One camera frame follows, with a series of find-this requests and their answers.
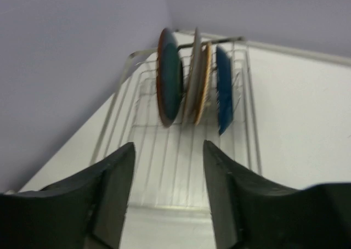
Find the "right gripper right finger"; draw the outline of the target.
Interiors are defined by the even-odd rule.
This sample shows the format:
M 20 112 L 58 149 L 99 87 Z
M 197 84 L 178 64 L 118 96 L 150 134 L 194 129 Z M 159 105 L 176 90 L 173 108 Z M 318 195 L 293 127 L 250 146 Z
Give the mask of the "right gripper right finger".
M 349 183 L 289 188 L 209 140 L 203 166 L 217 248 L 350 248 Z

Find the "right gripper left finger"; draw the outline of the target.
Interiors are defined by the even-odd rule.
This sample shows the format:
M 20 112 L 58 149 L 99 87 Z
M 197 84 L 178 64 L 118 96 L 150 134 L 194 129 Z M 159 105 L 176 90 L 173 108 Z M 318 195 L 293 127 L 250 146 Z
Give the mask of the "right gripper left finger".
M 38 191 L 1 195 L 1 248 L 119 248 L 135 146 Z

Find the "woven bamboo round plate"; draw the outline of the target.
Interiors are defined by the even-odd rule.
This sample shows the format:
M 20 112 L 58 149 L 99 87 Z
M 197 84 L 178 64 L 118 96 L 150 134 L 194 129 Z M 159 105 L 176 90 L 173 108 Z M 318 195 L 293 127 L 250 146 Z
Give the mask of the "woven bamboo round plate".
M 199 79 L 199 91 L 197 95 L 197 102 L 195 108 L 195 121 L 194 124 L 197 126 L 205 109 L 207 94 L 209 90 L 210 76 L 212 71 L 212 43 L 208 42 L 205 45 L 204 50 L 201 53 L 200 61 L 200 79 Z

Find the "grey deer pattern plate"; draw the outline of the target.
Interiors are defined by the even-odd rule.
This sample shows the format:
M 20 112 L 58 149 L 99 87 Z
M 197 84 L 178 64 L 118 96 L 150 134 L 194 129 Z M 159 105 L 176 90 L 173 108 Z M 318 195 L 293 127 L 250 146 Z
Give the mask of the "grey deer pattern plate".
M 188 74 L 188 86 L 184 101 L 183 124 L 195 123 L 196 112 L 200 105 L 200 92 L 203 85 L 203 74 L 201 73 L 202 57 L 201 32 L 199 28 L 196 27 Z

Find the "dark blue leaf-shaped plate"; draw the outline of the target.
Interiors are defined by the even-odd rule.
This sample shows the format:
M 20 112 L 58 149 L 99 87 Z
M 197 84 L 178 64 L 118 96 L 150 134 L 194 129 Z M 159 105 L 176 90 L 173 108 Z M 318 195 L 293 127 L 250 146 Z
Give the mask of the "dark blue leaf-shaped plate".
M 216 47 L 218 133 L 222 135 L 234 119 L 231 60 L 222 46 Z

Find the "teal round ceramic plate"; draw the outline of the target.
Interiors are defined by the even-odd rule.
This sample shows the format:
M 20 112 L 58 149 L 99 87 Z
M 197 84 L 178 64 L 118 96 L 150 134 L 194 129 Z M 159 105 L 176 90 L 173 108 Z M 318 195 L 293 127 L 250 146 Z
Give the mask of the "teal round ceramic plate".
M 183 64 L 178 43 L 169 28 L 162 30 L 157 47 L 156 93 L 158 112 L 164 127 L 176 119 L 184 92 Z

